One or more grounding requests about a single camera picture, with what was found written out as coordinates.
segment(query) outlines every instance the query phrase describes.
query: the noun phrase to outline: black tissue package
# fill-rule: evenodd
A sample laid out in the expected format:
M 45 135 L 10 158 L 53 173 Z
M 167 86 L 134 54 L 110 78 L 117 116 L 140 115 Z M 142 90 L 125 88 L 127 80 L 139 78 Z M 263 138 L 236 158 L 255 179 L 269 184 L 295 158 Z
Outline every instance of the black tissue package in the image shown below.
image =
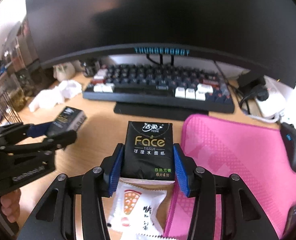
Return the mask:
M 53 136 L 63 131 L 78 131 L 83 122 L 87 119 L 84 111 L 66 106 L 56 119 L 50 124 L 47 136 Z
M 129 121 L 120 176 L 174 181 L 172 123 Z

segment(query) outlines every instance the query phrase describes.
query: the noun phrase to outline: white cable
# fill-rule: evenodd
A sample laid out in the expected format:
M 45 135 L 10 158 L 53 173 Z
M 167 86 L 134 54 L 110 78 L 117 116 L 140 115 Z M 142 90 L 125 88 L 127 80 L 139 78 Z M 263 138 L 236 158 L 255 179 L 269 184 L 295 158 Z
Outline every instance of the white cable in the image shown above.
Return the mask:
M 252 115 L 252 114 L 248 114 L 247 116 L 249 116 L 252 119 L 256 119 L 256 120 L 259 120 L 259 121 L 262 121 L 262 122 L 267 122 L 267 123 L 274 123 L 274 122 L 279 121 L 279 119 L 280 119 L 280 114 L 279 113 L 275 113 L 275 116 L 274 116 L 273 119 L 266 119 L 266 118 L 255 116 L 255 115 Z

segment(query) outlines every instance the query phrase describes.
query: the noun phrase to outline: pink laptop sleeve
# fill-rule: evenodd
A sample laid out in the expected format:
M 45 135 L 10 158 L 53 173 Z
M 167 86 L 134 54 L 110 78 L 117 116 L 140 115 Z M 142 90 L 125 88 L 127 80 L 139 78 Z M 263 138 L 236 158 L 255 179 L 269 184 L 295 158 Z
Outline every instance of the pink laptop sleeve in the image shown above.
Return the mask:
M 181 147 L 213 174 L 239 174 L 282 236 L 289 208 L 296 204 L 296 173 L 279 130 L 194 114 L 184 122 Z M 220 196 L 216 202 L 215 240 L 220 239 Z M 194 198 L 186 198 L 176 182 L 164 237 L 187 239 L 193 204 Z

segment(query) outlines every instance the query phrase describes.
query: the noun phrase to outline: person's hand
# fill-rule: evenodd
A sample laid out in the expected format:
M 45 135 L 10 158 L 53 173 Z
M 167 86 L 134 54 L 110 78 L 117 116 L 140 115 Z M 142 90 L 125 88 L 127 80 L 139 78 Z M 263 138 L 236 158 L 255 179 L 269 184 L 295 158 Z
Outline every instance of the person's hand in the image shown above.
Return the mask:
M 16 189 L 0 198 L 1 211 L 5 214 L 10 223 L 17 221 L 20 215 L 19 200 L 20 189 Z

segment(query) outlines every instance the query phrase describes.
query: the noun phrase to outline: monitor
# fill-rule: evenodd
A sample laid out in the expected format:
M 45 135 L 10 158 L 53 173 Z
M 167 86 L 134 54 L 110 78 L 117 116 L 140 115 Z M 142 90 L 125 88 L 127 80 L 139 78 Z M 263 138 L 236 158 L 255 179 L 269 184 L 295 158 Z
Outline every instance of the monitor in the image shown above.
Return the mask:
M 42 66 L 165 54 L 221 61 L 296 85 L 293 0 L 26 0 Z

